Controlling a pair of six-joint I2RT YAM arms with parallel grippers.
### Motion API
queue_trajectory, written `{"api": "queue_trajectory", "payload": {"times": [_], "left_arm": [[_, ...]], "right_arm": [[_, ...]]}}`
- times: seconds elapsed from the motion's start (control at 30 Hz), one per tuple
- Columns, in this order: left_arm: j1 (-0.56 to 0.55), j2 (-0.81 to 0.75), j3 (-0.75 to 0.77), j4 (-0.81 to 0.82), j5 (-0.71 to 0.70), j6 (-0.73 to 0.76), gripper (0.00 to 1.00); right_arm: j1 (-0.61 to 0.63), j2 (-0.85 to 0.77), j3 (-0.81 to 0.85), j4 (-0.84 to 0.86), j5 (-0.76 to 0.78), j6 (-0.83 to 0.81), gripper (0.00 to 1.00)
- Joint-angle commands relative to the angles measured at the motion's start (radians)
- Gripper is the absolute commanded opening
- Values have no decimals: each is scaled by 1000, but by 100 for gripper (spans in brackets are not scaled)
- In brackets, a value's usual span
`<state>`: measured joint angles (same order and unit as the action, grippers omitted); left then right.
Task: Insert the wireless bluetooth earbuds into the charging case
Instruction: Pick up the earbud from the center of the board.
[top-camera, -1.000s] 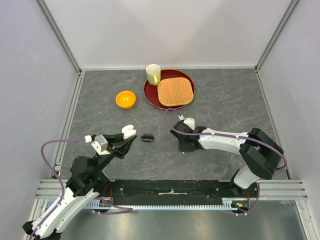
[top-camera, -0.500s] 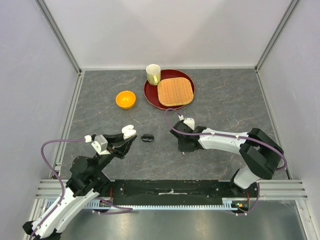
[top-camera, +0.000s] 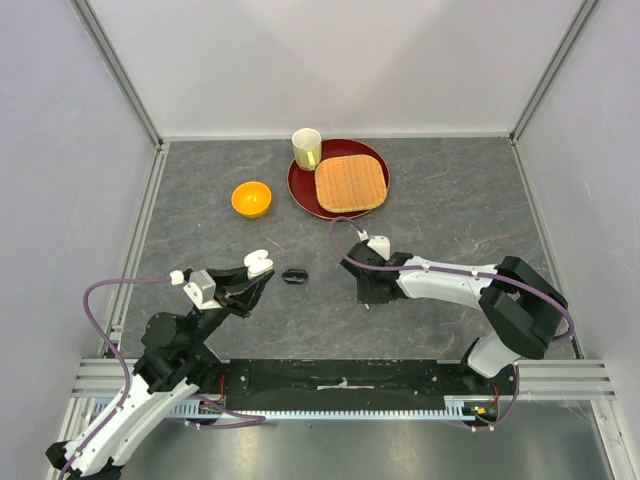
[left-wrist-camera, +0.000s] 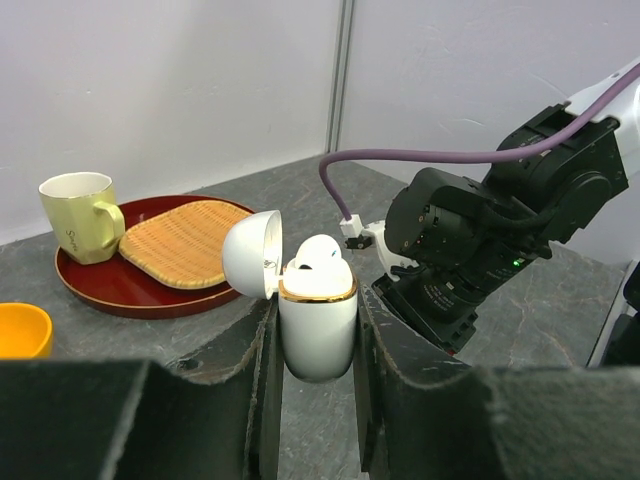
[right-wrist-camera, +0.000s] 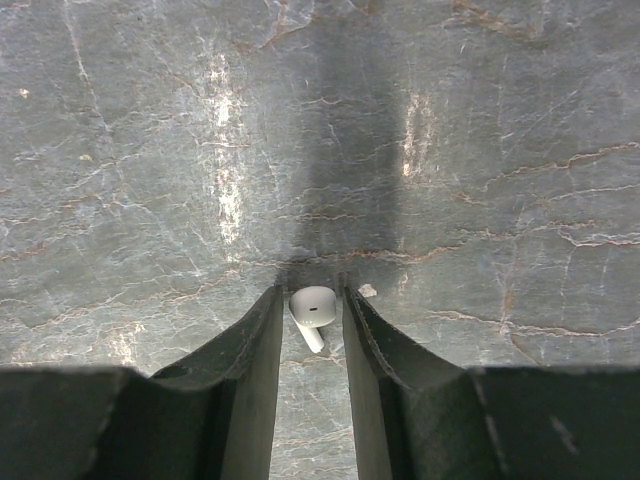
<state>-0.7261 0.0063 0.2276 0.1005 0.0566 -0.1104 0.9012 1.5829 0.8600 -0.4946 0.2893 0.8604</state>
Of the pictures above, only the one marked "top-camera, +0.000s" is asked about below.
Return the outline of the white earbud charging case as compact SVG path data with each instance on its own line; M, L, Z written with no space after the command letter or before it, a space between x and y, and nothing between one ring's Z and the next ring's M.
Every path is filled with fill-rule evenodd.
M247 254L243 263L247 269L248 279L269 272L274 267L274 262L269 258L269 252L266 249L258 249Z

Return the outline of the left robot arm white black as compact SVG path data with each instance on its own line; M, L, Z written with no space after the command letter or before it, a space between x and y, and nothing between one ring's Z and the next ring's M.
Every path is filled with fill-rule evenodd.
M137 447L175 406L215 389L221 361L206 340L227 317L248 317L273 275L272 262L264 260L227 270L175 270L159 278L183 287L192 308L185 315L152 315L144 352L134 366L124 367L119 393L84 431L47 449L60 478L120 478Z

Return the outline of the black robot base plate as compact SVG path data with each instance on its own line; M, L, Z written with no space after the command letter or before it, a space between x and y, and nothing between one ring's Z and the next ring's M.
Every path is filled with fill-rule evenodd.
M486 380L436 360L232 359L201 385L232 410L359 412L441 410L445 398L506 397L511 367Z

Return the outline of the black earbud charging case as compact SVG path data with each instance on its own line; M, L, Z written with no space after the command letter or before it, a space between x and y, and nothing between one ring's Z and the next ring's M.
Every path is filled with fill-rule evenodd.
M308 281L309 274L304 269L286 269L281 278L287 284L304 284Z

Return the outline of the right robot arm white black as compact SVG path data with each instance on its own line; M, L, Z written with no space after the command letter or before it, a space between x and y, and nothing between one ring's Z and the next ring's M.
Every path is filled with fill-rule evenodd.
M475 340L458 368L458 381L477 394L505 367L524 358L541 360L549 346L573 334L558 332L568 302L524 260L506 256L496 264L463 266L433 262L362 240L342 256L356 279L357 300L387 304L398 299L433 299L481 311L492 332Z

